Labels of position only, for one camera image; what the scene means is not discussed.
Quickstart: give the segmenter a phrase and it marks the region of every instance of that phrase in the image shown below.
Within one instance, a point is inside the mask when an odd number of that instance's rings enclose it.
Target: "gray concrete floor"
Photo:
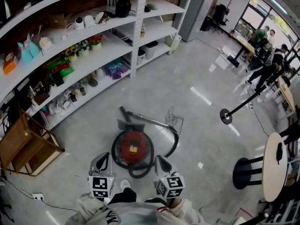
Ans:
[[[63,120],[53,132],[66,152],[61,154],[37,177],[7,174],[8,179],[29,193],[43,193],[45,201],[54,206],[76,209],[77,198],[89,192],[87,183],[90,162],[98,154],[111,151],[120,132],[118,108],[123,105],[135,113],[164,122],[170,106],[174,114],[184,118],[180,145],[170,156],[185,178],[183,197],[198,210],[205,206],[212,212],[234,215],[240,207],[256,215],[257,202],[262,198],[261,186],[236,190],[232,171],[241,157],[253,158],[263,153],[267,135],[254,111],[243,107],[233,116],[232,126],[219,117],[222,108],[233,109],[248,98],[243,64],[228,64],[218,47],[236,54],[239,45],[225,34],[199,35],[178,50],[141,67],[136,78],[125,78],[108,88]],[[277,114],[272,101],[267,105],[254,101],[255,110],[268,134],[275,131]],[[172,146],[168,132],[147,124],[145,132],[153,139],[156,154],[165,154]],[[152,181],[154,169],[143,179],[134,180],[116,165],[116,186],[123,178],[131,181],[132,189],[143,201],[155,196]],[[10,184],[1,188],[5,200],[13,206],[16,224],[62,225],[73,211],[51,208],[31,200]],[[214,217],[204,216],[211,224]]]

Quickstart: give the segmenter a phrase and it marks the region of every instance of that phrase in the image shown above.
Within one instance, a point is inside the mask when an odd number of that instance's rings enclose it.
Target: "gray sweatshirt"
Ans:
[[[90,193],[77,200],[78,213],[66,225],[207,225],[187,199],[173,209],[161,203],[120,202],[105,205]]]

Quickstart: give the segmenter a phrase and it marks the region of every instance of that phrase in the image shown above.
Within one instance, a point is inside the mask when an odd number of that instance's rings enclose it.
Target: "blue bunny figurine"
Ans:
[[[39,54],[39,48],[30,39],[30,35],[29,34],[27,35],[27,42],[28,42],[29,52],[31,53],[32,57],[35,58]]]
[[[25,64],[28,64],[32,61],[32,55],[30,52],[27,51],[27,49],[24,48],[24,44],[18,43],[20,49],[21,49],[21,57]]]

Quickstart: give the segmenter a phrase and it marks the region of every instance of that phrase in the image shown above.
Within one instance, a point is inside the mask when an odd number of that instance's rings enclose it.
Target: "vacuum hose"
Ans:
[[[172,126],[169,126],[167,125],[166,128],[168,128],[173,136],[174,136],[174,144],[172,146],[172,149],[165,155],[165,157],[169,157],[172,153],[174,153],[175,149],[177,148],[177,144],[178,144],[178,141],[179,141],[179,136],[176,132],[176,130],[172,127]],[[124,131],[124,132],[121,132],[116,138],[115,140],[113,141],[113,144],[112,144],[112,158],[113,160],[115,161],[115,163],[117,165],[119,165],[120,167],[122,168],[125,168],[125,169],[128,169],[128,172],[129,172],[129,175],[132,177],[132,178],[136,178],[136,179],[139,179],[139,178],[143,178],[145,177],[151,170],[152,166],[154,166],[154,146],[153,146],[153,142],[152,140],[148,137],[147,134],[143,133],[143,135],[148,139],[149,141],[149,144],[150,144],[150,148],[151,148],[151,151],[150,151],[150,162],[148,165],[142,165],[142,166],[138,166],[138,167],[135,167],[135,165],[131,165],[131,164],[128,164],[128,165],[125,165],[125,164],[122,164],[121,162],[119,162],[117,160],[117,157],[116,157],[116,145],[118,143],[118,140],[121,136],[123,136],[123,134],[125,134],[127,131]],[[139,175],[135,175],[133,173],[133,171],[136,171],[136,170],[143,170],[143,169],[146,169],[142,174],[139,174]]]

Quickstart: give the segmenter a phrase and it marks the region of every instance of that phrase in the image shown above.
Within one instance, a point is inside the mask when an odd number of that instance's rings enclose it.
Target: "gray refrigerator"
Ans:
[[[212,1],[213,0],[191,0],[179,31],[182,40],[189,42],[196,38],[211,7]],[[178,23],[179,19],[180,15],[176,15],[174,23]]]

